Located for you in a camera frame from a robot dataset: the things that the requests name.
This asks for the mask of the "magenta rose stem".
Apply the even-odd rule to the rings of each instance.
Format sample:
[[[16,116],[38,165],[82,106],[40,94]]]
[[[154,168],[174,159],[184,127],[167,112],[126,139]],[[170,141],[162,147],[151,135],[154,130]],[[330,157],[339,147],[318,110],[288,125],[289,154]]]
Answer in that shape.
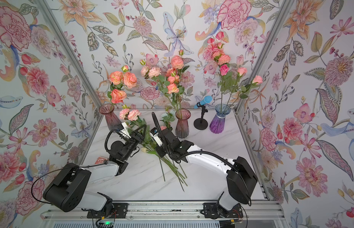
[[[220,66],[220,92],[221,92],[221,101],[220,106],[223,104],[223,95],[228,93],[232,94],[232,90],[234,87],[234,81],[232,79],[233,73],[230,70],[230,64],[226,63]]]

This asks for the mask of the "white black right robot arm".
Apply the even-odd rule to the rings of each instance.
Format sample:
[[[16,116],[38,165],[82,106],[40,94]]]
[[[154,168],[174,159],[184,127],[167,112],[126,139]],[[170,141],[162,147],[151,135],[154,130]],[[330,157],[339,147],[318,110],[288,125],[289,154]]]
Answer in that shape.
[[[238,203],[252,205],[252,194],[258,183],[258,177],[243,157],[228,159],[203,150],[193,142],[180,141],[169,129],[161,129],[156,114],[152,113],[155,128],[150,136],[157,143],[156,151],[160,157],[180,163],[196,164],[226,178],[227,187],[217,201],[218,207],[231,211]]]

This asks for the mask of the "large peach peony stem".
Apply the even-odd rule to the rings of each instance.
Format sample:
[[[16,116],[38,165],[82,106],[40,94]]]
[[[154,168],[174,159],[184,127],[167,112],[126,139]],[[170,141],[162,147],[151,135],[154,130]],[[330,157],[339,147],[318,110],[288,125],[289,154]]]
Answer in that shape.
[[[112,91],[107,92],[107,96],[109,97],[111,104],[115,105],[124,105],[124,100],[127,98],[127,94],[123,90],[113,89]]]

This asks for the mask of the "pale pink carnation pair stem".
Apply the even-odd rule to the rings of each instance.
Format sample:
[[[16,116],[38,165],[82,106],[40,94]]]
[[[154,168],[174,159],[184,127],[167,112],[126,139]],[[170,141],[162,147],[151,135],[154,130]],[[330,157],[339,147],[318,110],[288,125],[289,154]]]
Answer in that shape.
[[[119,117],[121,120],[124,120],[124,122],[126,122],[127,126],[128,126],[128,132],[131,136],[131,132],[137,128],[139,128],[140,126],[146,124],[145,119],[141,118],[141,112],[137,109],[123,109],[120,114]],[[149,127],[146,124],[146,133],[148,131]],[[145,136],[145,139],[143,140],[143,142],[141,144],[145,144],[147,143],[147,135]]]

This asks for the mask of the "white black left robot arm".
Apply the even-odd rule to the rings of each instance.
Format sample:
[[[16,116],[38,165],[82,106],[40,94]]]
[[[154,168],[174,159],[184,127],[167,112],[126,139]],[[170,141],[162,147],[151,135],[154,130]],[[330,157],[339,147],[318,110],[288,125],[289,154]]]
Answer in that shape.
[[[107,216],[114,213],[113,200],[103,193],[87,191],[88,184],[108,177],[119,176],[126,170],[127,160],[136,154],[138,145],[143,142],[146,136],[146,125],[128,133],[126,124],[120,124],[108,133],[105,145],[108,145],[112,134],[118,134],[123,141],[115,141],[110,148],[105,147],[109,154],[106,161],[89,166],[67,164],[59,170],[58,175],[45,189],[44,200],[63,212],[85,209]]]

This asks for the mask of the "coral pink carnation stem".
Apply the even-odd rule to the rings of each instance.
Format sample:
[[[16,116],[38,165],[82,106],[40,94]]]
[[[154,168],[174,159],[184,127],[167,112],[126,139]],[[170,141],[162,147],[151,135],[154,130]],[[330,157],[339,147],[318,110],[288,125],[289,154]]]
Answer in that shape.
[[[173,56],[171,60],[171,66],[168,80],[170,83],[178,85],[182,79],[182,75],[188,69],[182,58],[183,51],[180,51],[179,55]]]

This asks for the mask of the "light pink rose stem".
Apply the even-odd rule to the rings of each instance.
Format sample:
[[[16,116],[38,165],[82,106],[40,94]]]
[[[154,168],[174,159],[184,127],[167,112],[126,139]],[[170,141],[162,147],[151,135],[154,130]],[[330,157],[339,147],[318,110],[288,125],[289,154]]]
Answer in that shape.
[[[263,83],[263,78],[259,75],[255,76],[251,82],[246,81],[245,83],[240,83],[235,87],[235,94],[237,96],[234,103],[240,100],[247,99],[251,91],[259,87]]]
[[[233,95],[236,95],[233,104],[236,102],[237,98],[241,95],[242,89],[240,86],[240,81],[243,78],[243,76],[246,75],[247,71],[248,71],[247,68],[240,67],[236,71],[233,71],[232,75],[228,78],[229,99],[226,103],[228,107],[230,107],[230,100],[232,99]]]

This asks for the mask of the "coral carnation spray stem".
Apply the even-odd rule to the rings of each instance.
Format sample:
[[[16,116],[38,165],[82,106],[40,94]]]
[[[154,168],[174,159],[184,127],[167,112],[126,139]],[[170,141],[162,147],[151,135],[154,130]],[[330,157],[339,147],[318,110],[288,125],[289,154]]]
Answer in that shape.
[[[220,66],[226,63],[230,64],[231,61],[231,57],[224,52],[224,44],[212,40],[203,51],[203,59],[206,62],[203,72],[218,77],[220,82]]]

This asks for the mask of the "coral rose spray stem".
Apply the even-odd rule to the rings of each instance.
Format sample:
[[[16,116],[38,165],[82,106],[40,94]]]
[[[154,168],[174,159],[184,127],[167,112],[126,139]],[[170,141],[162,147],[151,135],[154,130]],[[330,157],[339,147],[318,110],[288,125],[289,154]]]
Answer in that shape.
[[[110,82],[110,91],[113,89],[123,91],[125,89],[132,89],[137,86],[138,82],[136,75],[129,70],[127,65],[124,65],[120,71],[112,72],[108,80]]]

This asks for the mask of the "coral pink rose spray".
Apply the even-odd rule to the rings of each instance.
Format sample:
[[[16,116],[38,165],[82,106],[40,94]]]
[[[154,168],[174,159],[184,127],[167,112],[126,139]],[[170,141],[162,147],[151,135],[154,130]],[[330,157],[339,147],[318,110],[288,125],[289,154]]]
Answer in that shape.
[[[182,96],[185,91],[185,87],[181,84],[180,76],[171,74],[167,78],[169,85],[167,88],[167,93],[170,95],[170,100],[173,108],[178,111],[182,108]]]

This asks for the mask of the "pale pink peony stem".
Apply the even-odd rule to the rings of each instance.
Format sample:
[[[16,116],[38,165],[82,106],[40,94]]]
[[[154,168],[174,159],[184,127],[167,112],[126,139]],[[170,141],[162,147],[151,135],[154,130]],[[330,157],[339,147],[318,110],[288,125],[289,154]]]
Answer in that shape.
[[[145,59],[140,60],[140,64],[142,66],[141,76],[143,76],[144,79],[150,84],[154,83],[155,90],[159,93],[159,96],[162,96],[164,99],[166,99],[166,104],[162,106],[164,106],[166,109],[174,109],[169,99],[166,97],[165,93],[163,92],[163,89],[165,88],[163,83],[165,81],[167,72],[164,74],[162,72],[162,68],[158,67],[157,65],[151,66],[146,62]]]

